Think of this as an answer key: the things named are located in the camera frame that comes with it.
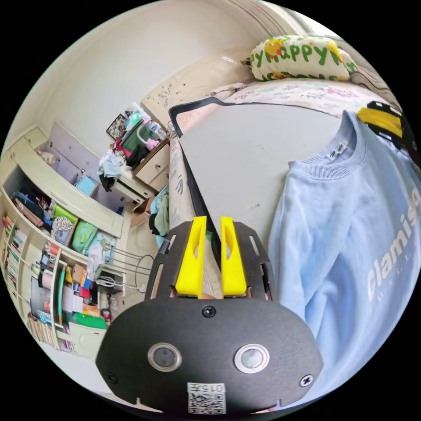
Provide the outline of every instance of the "clothes pile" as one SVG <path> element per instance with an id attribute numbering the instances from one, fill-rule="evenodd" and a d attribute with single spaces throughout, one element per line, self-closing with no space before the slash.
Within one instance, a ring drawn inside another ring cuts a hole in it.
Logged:
<path id="1" fill-rule="evenodd" d="M 100 159 L 98 175 L 106 192 L 111 191 L 115 180 L 120 177 L 122 165 L 124 165 L 122 153 L 115 149 L 109 149 Z"/>
<path id="2" fill-rule="evenodd" d="M 150 207 L 149 218 L 149 228 L 152 231 L 152 234 L 163 238 L 170 231 L 168 204 L 168 185 L 166 185 L 153 200 Z"/>

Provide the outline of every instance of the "yellow object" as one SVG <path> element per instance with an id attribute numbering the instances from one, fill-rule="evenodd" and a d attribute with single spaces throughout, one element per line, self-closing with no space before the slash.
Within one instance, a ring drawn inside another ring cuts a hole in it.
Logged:
<path id="1" fill-rule="evenodd" d="M 402 138 L 402 125 L 399 117 L 384 111 L 371 110 L 369 108 L 361 108 L 358 111 L 357 116 L 363 123 L 383 128 Z"/>
<path id="2" fill-rule="evenodd" d="M 66 267 L 66 275 L 64 276 L 64 281 L 68 282 L 69 284 L 73 284 L 73 279 L 71 277 L 71 270 L 68 266 Z"/>
<path id="3" fill-rule="evenodd" d="M 232 218 L 221 218 L 221 236 L 222 296 L 243 296 L 247 292 L 247 283 Z"/>
<path id="4" fill-rule="evenodd" d="M 338 44 L 335 41 L 327 42 L 326 48 L 337 56 L 340 63 L 343 63 L 341 53 L 339 52 Z"/>
<path id="5" fill-rule="evenodd" d="M 285 78 L 288 78 L 290 76 L 291 75 L 289 75 L 288 73 L 285 73 L 283 71 L 275 71 L 275 72 L 273 72 L 273 75 L 272 75 L 272 77 L 274 79 L 285 79 Z"/>
<path id="6" fill-rule="evenodd" d="M 280 56 L 282 55 L 281 48 L 283 45 L 284 41 L 282 39 L 270 39 L 264 46 L 264 52 L 271 57 Z"/>
<path id="7" fill-rule="evenodd" d="M 88 316 L 93 316 L 93 317 L 101 317 L 99 308 L 95 306 L 90 306 L 88 304 L 83 304 L 82 314 L 86 314 Z"/>
<path id="8" fill-rule="evenodd" d="M 82 272 L 82 279 L 80 281 L 80 286 L 83 288 L 85 286 L 85 281 L 86 281 L 86 277 L 88 275 L 88 272 L 86 271 L 86 269 L 83 269 Z"/>
<path id="9" fill-rule="evenodd" d="M 206 216 L 193 219 L 175 290 L 178 295 L 202 298 Z"/>

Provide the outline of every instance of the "screw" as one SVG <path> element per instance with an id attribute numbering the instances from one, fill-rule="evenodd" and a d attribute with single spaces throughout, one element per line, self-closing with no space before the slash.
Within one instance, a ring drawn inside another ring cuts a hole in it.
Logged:
<path id="1" fill-rule="evenodd" d="M 117 383 L 117 376 L 113 373 L 107 373 L 107 379 L 112 385 Z"/>
<path id="2" fill-rule="evenodd" d="M 215 307 L 212 307 L 212 306 L 203 307 L 202 314 L 204 317 L 207 317 L 207 318 L 213 317 L 216 314 Z"/>
<path id="3" fill-rule="evenodd" d="M 300 380 L 300 386 L 301 387 L 307 387 L 310 386 L 311 383 L 313 383 L 314 377 L 311 374 L 307 374 L 307 376 L 304 376 L 301 380 Z"/>

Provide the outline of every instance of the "qr code label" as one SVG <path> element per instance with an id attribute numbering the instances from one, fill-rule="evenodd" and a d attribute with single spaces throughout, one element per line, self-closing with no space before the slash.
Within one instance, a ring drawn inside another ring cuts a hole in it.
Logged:
<path id="1" fill-rule="evenodd" d="M 223 383 L 187 383 L 189 414 L 226 413 L 225 385 Z"/>

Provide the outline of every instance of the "black metal plate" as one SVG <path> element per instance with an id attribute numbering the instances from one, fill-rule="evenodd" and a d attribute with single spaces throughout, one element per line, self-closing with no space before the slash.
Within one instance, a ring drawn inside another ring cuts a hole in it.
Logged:
<path id="1" fill-rule="evenodd" d="M 215 316 L 202 308 L 212 305 Z M 170 343 L 182 355 L 173 372 L 155 370 L 147 353 L 155 343 Z M 234 355 L 246 344 L 258 343 L 270 353 L 268 366 L 244 374 Z M 111 324 L 96 365 L 112 392 L 121 399 L 188 417 L 187 383 L 224 383 L 228 414 L 250 414 L 281 400 L 286 406 L 301 399 L 322 360 L 308 326 L 293 312 L 263 300 L 196 300 L 166 298 L 137 304 Z"/>

